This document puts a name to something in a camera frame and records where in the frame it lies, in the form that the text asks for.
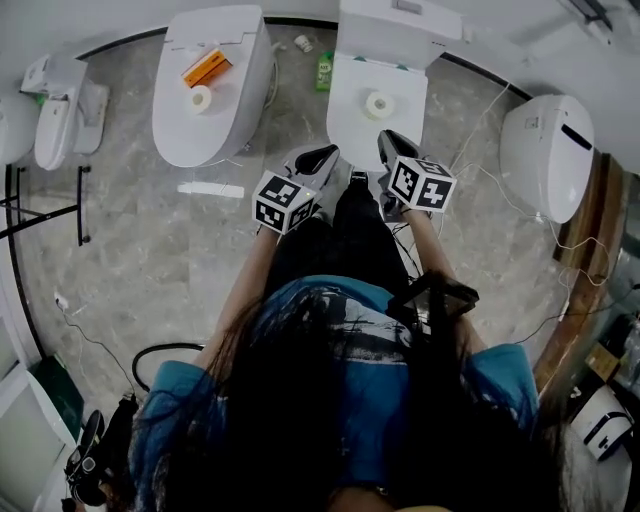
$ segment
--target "blue t-shirt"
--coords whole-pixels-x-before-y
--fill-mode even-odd
[[[355,482],[375,482],[385,486],[386,473],[381,439],[391,418],[397,418],[409,384],[406,363],[398,344],[410,344],[409,331],[384,312],[391,295],[382,288],[336,276],[311,276],[294,281],[276,292],[265,304],[263,318],[284,308],[300,292],[313,289],[329,306],[332,327],[353,329],[346,354],[344,398],[339,417],[344,446],[349,453],[348,469],[337,482],[348,486]],[[510,407],[521,428],[534,420],[538,399],[533,374],[524,350],[519,345],[500,345],[468,359],[465,372],[474,373],[476,391],[489,400]],[[214,382],[201,368],[178,361],[165,362],[158,371],[144,408],[145,417],[157,417],[173,411],[180,398],[211,396]],[[224,418],[225,402],[213,404]],[[179,412],[156,422],[144,443],[142,478],[155,469]]]

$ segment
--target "black pants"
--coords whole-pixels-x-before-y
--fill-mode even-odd
[[[366,184],[355,182],[345,190],[333,227],[311,218],[280,240],[265,294],[318,274],[352,277],[392,295],[406,287],[407,270]]]

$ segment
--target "toilet paper roll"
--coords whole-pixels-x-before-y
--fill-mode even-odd
[[[371,119],[386,119],[395,110],[396,102],[388,94],[375,91],[369,94],[364,105],[364,112]]]
[[[196,115],[205,114],[213,103],[211,89],[206,85],[197,85],[189,91],[189,102],[187,108]]]

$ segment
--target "orange box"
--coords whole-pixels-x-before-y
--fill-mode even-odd
[[[224,53],[216,48],[189,67],[182,74],[182,79],[188,87],[208,85],[211,80],[229,70],[231,66]]]

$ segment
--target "marble floor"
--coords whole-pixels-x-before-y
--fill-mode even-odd
[[[129,385],[101,347],[87,344],[65,325],[54,293],[68,300],[70,321],[105,343],[127,371],[133,356],[150,344],[204,342],[253,241],[250,194],[263,169],[275,168],[298,145],[328,142],[328,93],[314,90],[315,66],[320,53],[334,48],[336,33],[268,28],[272,41],[286,46],[278,54],[279,91],[253,139],[231,161],[184,170],[158,154],[151,113],[163,36],[155,36],[88,59],[90,77],[111,88],[104,138],[94,155],[68,157],[55,172],[26,162],[23,204],[40,211],[72,203],[77,165],[92,166],[85,193],[91,243],[77,247],[74,216],[16,237],[36,328],[46,349],[67,365],[87,410],[98,407],[110,414]],[[293,44],[301,33],[312,41],[313,52],[303,54]],[[450,165],[501,87],[444,60],[427,75],[422,145]],[[511,93],[496,102],[454,172],[474,162],[499,176],[502,119],[521,103]],[[334,189],[346,180],[345,166],[341,169],[332,178]],[[246,194],[232,199],[178,191],[191,181],[229,183],[244,187]],[[434,222],[439,228],[439,216]],[[411,246],[408,231],[402,232],[406,247]],[[551,258],[549,227],[513,210],[495,182],[475,167],[460,175],[441,241],[459,280],[480,294],[471,316],[487,344],[520,340],[561,309],[567,290]],[[532,364],[553,327],[549,322],[525,344]]]

